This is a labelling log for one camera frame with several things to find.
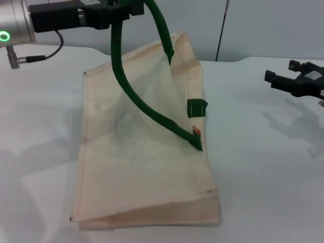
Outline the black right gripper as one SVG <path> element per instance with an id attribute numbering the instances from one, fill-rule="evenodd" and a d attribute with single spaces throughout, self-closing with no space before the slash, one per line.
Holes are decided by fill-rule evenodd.
<path id="1" fill-rule="evenodd" d="M 311 62 L 300 63 L 291 60 L 288 69 L 301 73 L 294 80 L 267 70 L 265 71 L 264 80 L 270 83 L 270 87 L 273 89 L 288 93 L 291 93 L 294 89 L 293 96 L 295 97 L 311 96 L 323 99 L 323 67 Z"/>

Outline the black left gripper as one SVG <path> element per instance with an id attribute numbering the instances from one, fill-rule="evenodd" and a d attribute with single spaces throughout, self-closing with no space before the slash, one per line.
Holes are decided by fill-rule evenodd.
<path id="1" fill-rule="evenodd" d="M 130 16 L 144 15 L 144 1 L 99 0 L 87 7 L 87 27 L 108 29 Z M 81 1 L 65 1 L 30 5 L 29 13 L 36 33 L 79 28 L 79 12 L 86 7 Z"/>

